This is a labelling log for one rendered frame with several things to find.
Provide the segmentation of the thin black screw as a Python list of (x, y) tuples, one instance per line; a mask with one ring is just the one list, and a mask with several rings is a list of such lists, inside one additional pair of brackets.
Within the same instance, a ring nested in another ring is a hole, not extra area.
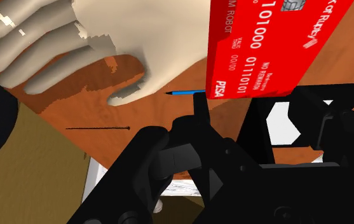
[(120, 127), (120, 126), (115, 126), (115, 127), (67, 127), (65, 130), (112, 130), (112, 129), (125, 129), (125, 130), (130, 130), (130, 126), (125, 126), (125, 127)]

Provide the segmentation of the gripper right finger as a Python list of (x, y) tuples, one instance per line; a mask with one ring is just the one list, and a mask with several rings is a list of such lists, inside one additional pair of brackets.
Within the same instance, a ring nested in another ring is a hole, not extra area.
[(273, 148), (306, 147), (324, 151), (328, 162), (354, 164), (354, 83), (254, 98), (236, 142), (259, 164), (275, 163)]

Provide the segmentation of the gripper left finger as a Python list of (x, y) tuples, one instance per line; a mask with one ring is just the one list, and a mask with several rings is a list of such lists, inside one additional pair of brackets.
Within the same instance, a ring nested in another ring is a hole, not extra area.
[(214, 130), (204, 93), (195, 93), (193, 104), (193, 115), (176, 118), (171, 130), (140, 129), (67, 224), (153, 224), (160, 195), (181, 171), (189, 172), (205, 204), (193, 224), (242, 221), (243, 204), (233, 202), (261, 166)]

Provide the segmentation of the blue pen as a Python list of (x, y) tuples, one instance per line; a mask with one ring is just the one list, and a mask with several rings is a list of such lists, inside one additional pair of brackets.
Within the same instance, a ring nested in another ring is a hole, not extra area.
[(205, 90), (175, 90), (166, 92), (167, 95), (193, 95), (195, 93), (206, 92)]

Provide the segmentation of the red bank card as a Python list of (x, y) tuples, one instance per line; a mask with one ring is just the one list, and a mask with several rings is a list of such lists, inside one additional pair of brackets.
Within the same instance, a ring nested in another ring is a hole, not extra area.
[(354, 0), (211, 0), (206, 96), (285, 96)]

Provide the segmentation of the cream hand sculpture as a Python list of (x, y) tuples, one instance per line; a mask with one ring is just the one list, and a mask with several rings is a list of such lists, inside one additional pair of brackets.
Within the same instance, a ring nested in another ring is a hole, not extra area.
[(144, 68), (107, 103), (152, 95), (208, 52), (211, 0), (0, 0), (0, 86), (40, 94), (106, 57)]

